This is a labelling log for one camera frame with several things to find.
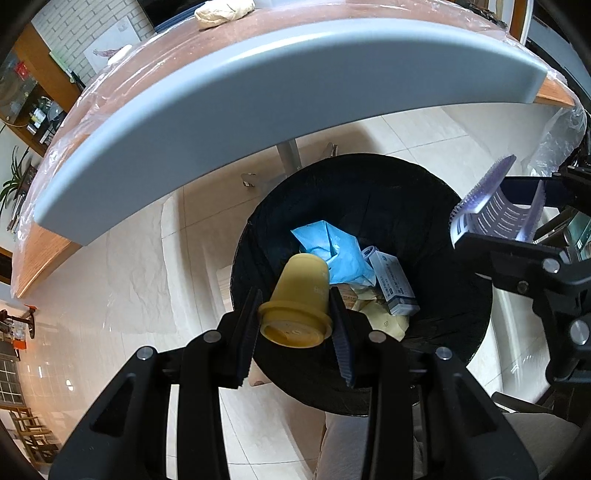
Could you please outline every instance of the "black trash bag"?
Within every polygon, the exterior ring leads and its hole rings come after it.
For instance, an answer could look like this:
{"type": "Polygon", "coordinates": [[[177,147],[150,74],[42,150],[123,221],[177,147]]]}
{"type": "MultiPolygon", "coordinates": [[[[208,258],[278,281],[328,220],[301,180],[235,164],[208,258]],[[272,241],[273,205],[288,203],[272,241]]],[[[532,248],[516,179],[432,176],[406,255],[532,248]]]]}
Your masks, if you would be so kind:
{"type": "MultiPolygon", "coordinates": [[[[291,230],[319,220],[396,255],[420,312],[403,344],[433,351],[448,346],[468,362],[491,317],[491,282],[455,257],[449,216],[460,201],[442,180],[397,158],[351,154],[310,165],[277,186],[257,207],[238,243],[230,292],[235,310],[251,287],[270,299],[283,267],[299,253],[291,230]]],[[[280,389],[304,404],[341,415],[367,415],[369,391],[340,377],[331,339],[309,349],[276,345],[259,335],[254,359],[280,389]]]]}

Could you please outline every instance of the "white brick wall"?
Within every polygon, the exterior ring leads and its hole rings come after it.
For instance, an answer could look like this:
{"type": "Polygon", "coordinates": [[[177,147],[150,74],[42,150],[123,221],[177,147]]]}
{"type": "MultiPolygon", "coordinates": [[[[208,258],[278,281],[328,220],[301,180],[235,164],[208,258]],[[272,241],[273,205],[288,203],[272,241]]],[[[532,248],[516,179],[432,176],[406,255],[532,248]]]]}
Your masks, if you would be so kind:
{"type": "Polygon", "coordinates": [[[129,18],[140,40],[154,35],[137,0],[51,0],[32,24],[50,50],[88,84],[95,71],[84,51],[123,17],[129,18]]]}

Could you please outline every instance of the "yellow cup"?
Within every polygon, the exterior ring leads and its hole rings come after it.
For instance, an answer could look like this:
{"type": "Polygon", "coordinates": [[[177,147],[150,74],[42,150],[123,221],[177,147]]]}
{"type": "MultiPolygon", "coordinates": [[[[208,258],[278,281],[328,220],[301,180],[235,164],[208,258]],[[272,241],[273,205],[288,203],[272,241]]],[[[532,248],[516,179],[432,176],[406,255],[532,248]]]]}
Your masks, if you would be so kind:
{"type": "Polygon", "coordinates": [[[259,307],[261,333],[291,348],[320,345],[332,334],[329,268],[311,254],[297,254],[285,265],[271,300],[259,307]]]}

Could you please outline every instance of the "screw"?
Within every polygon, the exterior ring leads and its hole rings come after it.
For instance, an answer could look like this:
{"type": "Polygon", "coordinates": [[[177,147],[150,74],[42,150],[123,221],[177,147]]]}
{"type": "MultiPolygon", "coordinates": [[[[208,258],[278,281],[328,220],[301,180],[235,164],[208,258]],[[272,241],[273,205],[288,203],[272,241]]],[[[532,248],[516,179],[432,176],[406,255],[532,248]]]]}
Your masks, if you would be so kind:
{"type": "Polygon", "coordinates": [[[368,336],[369,340],[373,343],[382,343],[386,341],[386,334],[384,332],[380,332],[379,330],[370,332],[368,336]]]}
{"type": "Polygon", "coordinates": [[[570,339],[577,345],[584,345],[589,340],[589,325],[583,320],[575,320],[570,324],[570,339]]]}
{"type": "Polygon", "coordinates": [[[435,350],[435,355],[437,355],[441,360],[449,360],[453,354],[452,351],[446,346],[438,346],[437,350],[435,350]]]}
{"type": "Polygon", "coordinates": [[[521,295],[524,295],[525,293],[527,293],[527,291],[529,289],[530,289],[530,284],[527,283],[525,280],[521,280],[517,284],[517,293],[520,293],[521,295]]]}
{"type": "Polygon", "coordinates": [[[558,273],[558,270],[560,270],[560,263],[558,260],[555,260],[554,258],[546,258],[542,262],[542,267],[548,273],[558,273]]]}
{"type": "Polygon", "coordinates": [[[206,343],[218,343],[222,339],[222,334],[217,330],[209,330],[203,334],[203,340],[206,343]]]}
{"type": "Polygon", "coordinates": [[[154,354],[154,349],[150,346],[143,346],[142,348],[140,348],[138,350],[138,352],[136,353],[136,356],[140,359],[140,360],[147,360],[148,358],[150,358],[152,355],[154,354]]]}

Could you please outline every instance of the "window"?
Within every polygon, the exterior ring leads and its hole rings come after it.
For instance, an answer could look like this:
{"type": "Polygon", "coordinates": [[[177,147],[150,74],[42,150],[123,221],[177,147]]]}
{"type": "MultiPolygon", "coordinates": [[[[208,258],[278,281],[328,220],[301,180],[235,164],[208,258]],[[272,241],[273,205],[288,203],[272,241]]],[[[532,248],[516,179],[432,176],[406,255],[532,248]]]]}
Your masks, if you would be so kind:
{"type": "Polygon", "coordinates": [[[18,383],[17,365],[10,360],[0,360],[0,402],[23,405],[21,386],[18,383]]]}

